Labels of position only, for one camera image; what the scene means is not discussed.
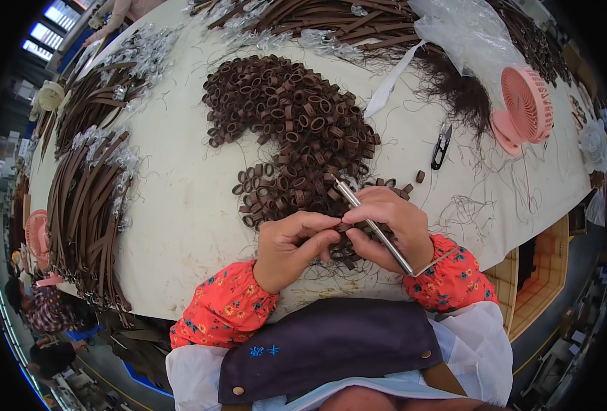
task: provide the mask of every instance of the person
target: person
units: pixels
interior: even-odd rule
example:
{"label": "person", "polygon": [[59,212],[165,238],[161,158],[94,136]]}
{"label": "person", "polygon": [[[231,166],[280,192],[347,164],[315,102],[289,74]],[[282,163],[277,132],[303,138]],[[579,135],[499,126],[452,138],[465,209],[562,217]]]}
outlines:
{"label": "person", "polygon": [[84,341],[59,342],[44,347],[50,341],[50,338],[44,338],[32,345],[32,348],[29,349],[29,357],[32,361],[27,364],[27,370],[43,384],[54,387],[56,384],[52,377],[65,371],[68,366],[72,365],[75,372],[79,374],[78,368],[75,366],[75,358],[78,352],[88,351],[88,349]]}
{"label": "person", "polygon": [[[258,258],[196,287],[170,330],[167,375],[188,410],[500,410],[513,355],[494,286],[464,247],[428,232],[426,214],[385,187],[356,193],[343,217],[299,211],[260,227]],[[265,325],[279,292],[329,246],[341,221],[387,224],[416,277],[413,301],[321,299]],[[357,255],[403,274],[361,230]],[[426,312],[437,313],[428,319]]]}
{"label": "person", "polygon": [[12,277],[4,286],[7,302],[29,324],[44,333],[87,329],[95,325],[94,314],[83,300],[54,285],[39,287],[30,280]]}
{"label": "person", "polygon": [[107,25],[89,36],[84,41],[84,46],[103,39],[107,34],[118,29],[125,17],[137,21],[164,1],[166,0],[115,0],[114,9],[109,19],[107,19]]}

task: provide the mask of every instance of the floral sleeve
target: floral sleeve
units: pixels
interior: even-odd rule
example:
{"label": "floral sleeve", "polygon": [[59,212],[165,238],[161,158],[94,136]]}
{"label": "floral sleeve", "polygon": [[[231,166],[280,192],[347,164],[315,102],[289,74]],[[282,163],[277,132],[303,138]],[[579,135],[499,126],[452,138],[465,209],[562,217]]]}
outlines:
{"label": "floral sleeve", "polygon": [[262,327],[276,309],[278,294],[269,294],[255,282],[254,265],[255,260],[233,263],[196,287],[182,319],[171,327],[171,348],[231,348]]}
{"label": "floral sleeve", "polygon": [[[443,235],[431,235],[434,259],[456,248]],[[497,303],[493,284],[479,271],[479,263],[470,251],[459,247],[455,252],[429,267],[417,278],[404,277],[408,294],[427,311],[452,312],[479,301]]]}

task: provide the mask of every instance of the thread snips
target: thread snips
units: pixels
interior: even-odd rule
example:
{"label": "thread snips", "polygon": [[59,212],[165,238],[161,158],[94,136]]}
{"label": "thread snips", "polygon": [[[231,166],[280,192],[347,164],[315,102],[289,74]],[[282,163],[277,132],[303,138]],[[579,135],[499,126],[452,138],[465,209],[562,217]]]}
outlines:
{"label": "thread snips", "polygon": [[438,143],[436,143],[436,147],[434,148],[434,156],[431,159],[431,168],[433,170],[440,169],[440,166],[443,164],[443,160],[445,159],[445,153],[447,152],[447,146],[449,146],[449,140],[451,138],[452,124],[444,122],[443,126],[440,128],[440,133],[438,135]]}

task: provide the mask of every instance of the desk fan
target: desk fan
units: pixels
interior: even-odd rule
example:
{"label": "desk fan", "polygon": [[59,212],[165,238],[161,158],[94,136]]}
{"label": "desk fan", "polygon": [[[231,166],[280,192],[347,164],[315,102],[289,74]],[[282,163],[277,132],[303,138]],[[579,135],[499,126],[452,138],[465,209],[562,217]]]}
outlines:
{"label": "desk fan", "polygon": [[546,82],[530,68],[507,67],[501,80],[507,109],[491,112],[491,126],[497,142],[515,157],[521,144],[545,143],[550,136],[552,101]]}
{"label": "desk fan", "polygon": [[49,240],[45,232],[47,226],[47,211],[36,210],[27,219],[24,227],[24,238],[29,252],[37,259],[47,263],[50,252],[47,245]]}

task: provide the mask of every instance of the woman's left hand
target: woman's left hand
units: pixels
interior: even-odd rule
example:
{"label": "woman's left hand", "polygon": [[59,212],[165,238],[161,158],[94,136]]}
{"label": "woman's left hand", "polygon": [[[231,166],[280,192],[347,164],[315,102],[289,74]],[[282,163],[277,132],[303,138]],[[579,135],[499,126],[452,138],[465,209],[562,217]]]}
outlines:
{"label": "woman's left hand", "polygon": [[[258,261],[253,277],[263,290],[277,294],[295,282],[317,256],[330,260],[328,245],[340,241],[340,234],[330,229],[340,218],[316,212],[299,211],[282,220],[260,226]],[[309,237],[300,247],[301,238]]]}

